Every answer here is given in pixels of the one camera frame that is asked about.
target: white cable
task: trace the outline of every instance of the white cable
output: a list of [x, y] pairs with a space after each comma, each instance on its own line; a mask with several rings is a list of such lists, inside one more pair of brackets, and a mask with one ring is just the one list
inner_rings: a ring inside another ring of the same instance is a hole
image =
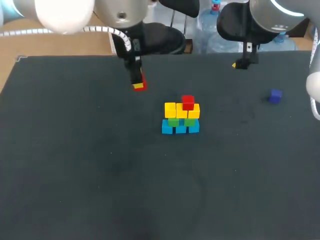
[[[109, 26], [86, 26], [80, 32], [99, 32], [99, 33], [111, 33], [119, 36], [125, 45], [127, 52], [131, 51], [131, 41], [129, 37], [118, 29], [109, 27]], [[26, 29], [26, 30], [15, 30], [15, 31], [4, 31], [0, 33], [1, 37], [11, 37], [11, 36], [21, 36], [21, 35], [35, 35], [35, 34], [54, 34], [55, 32], [46, 29], [46, 28], [35, 28], [35, 29]]]
[[[314, 55], [316, 52], [318, 46], [318, 31], [317, 28], [315, 28], [315, 33], [314, 33], [314, 39], [313, 39], [313, 47], [312, 47], [312, 53], [311, 53], [311, 59], [310, 59], [310, 66], [312, 63], [312, 60], [314, 59]], [[320, 115], [317, 110], [317, 104], [316, 100], [314, 100], [312, 97], [310, 97], [310, 103], [311, 103], [311, 111], [313, 113], [313, 116], [320, 121]]]

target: black table surface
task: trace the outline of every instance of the black table surface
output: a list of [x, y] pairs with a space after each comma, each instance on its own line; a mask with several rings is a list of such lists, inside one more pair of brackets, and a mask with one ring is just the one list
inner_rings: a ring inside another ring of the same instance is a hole
[[[319, 238], [310, 53], [237, 57], [145, 57], [147, 92], [116, 57], [17, 62], [0, 95], [0, 239]], [[164, 103], [185, 94], [200, 133], [162, 135]]]

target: water bottle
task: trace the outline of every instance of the water bottle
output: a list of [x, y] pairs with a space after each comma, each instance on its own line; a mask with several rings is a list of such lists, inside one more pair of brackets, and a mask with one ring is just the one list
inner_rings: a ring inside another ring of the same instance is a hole
[[243, 50], [243, 43], [228, 41], [222, 38], [218, 32], [214, 33], [208, 40], [206, 53], [239, 53]]
[[206, 53], [209, 38], [214, 33], [217, 33], [217, 19], [220, 4], [220, 0], [212, 0], [211, 8], [201, 11], [197, 18], [194, 50], [198, 54]]
[[221, 0], [212, 0], [211, 8], [203, 10], [197, 18], [194, 39], [194, 52], [237, 53], [240, 43], [223, 39], [217, 31], [217, 19], [220, 13]]
[[286, 36], [285, 32], [280, 33], [271, 42], [261, 44], [259, 52], [295, 51], [298, 50], [296, 43]]

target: stacked blocks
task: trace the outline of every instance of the stacked blocks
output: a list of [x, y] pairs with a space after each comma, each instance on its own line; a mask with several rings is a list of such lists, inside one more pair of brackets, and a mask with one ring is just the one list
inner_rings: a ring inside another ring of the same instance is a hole
[[182, 96], [182, 103], [166, 102], [164, 104], [164, 119], [162, 121], [162, 133], [186, 134], [187, 128], [190, 134], [199, 133], [200, 105], [195, 103], [195, 97]]

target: yellow block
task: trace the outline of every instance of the yellow block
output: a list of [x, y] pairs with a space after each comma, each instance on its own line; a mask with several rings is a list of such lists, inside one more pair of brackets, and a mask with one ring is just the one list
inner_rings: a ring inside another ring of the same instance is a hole
[[135, 83], [135, 84], [132, 84], [134, 89], [142, 89], [144, 87], [144, 83], [141, 82], [141, 83]]
[[176, 118], [177, 119], [187, 119], [188, 118], [188, 111], [183, 111], [182, 103], [176, 104]]
[[200, 118], [200, 105], [199, 103], [194, 104], [193, 111], [188, 111], [188, 119]]
[[164, 104], [164, 117], [166, 119], [175, 118], [177, 115], [176, 103], [175, 102], [166, 102]]

